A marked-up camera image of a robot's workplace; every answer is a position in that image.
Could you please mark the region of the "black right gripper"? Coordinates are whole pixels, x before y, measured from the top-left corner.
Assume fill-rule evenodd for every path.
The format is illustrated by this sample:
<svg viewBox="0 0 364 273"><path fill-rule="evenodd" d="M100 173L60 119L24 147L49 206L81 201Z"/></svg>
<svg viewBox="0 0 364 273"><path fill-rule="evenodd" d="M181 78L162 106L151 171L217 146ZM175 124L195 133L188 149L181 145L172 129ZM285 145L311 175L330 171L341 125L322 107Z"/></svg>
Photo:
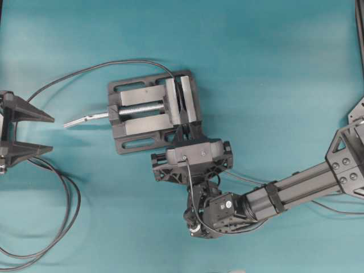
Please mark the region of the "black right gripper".
<svg viewBox="0 0 364 273"><path fill-rule="evenodd" d="M195 121L188 123L189 140L207 140L208 137L203 133L202 122ZM184 127L179 125L174 133L171 145L177 146L184 140ZM166 152L162 154L152 154L152 170L157 181L168 181L177 184L188 184L189 176L194 183L200 183L211 179L226 169L233 166L233 152L230 142L223 141L224 154L209 163L190 165L188 160L170 165L166 159Z"/></svg>

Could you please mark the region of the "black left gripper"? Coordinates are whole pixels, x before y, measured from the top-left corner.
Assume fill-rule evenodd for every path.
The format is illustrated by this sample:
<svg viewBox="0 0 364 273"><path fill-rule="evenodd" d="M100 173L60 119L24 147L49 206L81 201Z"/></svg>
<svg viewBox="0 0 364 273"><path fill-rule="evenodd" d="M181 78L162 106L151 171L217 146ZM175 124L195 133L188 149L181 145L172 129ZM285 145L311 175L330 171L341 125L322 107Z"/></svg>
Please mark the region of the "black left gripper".
<svg viewBox="0 0 364 273"><path fill-rule="evenodd" d="M12 124L20 121L53 123L55 120L13 92L1 91L1 175L22 161L53 150L52 146L13 141Z"/></svg>

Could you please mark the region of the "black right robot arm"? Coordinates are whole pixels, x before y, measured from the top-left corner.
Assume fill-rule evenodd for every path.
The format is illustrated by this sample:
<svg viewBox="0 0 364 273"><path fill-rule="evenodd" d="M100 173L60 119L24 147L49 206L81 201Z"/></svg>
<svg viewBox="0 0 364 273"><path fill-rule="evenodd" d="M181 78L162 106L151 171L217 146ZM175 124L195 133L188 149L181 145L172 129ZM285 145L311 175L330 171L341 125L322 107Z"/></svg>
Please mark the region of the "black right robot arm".
<svg viewBox="0 0 364 273"><path fill-rule="evenodd" d="M239 195L223 193L214 177L232 167L229 142L206 137L183 140L151 157L158 181L187 187L184 219L190 235L212 239L242 234L302 203L341 192L363 197L363 118L337 130L325 161L283 180Z"/></svg>

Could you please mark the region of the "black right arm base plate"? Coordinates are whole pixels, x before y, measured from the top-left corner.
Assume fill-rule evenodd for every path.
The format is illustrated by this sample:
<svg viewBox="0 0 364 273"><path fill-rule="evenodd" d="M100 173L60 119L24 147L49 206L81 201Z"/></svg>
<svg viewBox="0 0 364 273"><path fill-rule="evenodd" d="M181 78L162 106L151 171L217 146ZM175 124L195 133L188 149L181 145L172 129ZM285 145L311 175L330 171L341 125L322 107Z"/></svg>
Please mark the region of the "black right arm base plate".
<svg viewBox="0 0 364 273"><path fill-rule="evenodd" d="M348 124L353 123L364 114L364 97L353 107L353 109L348 114Z"/></svg>

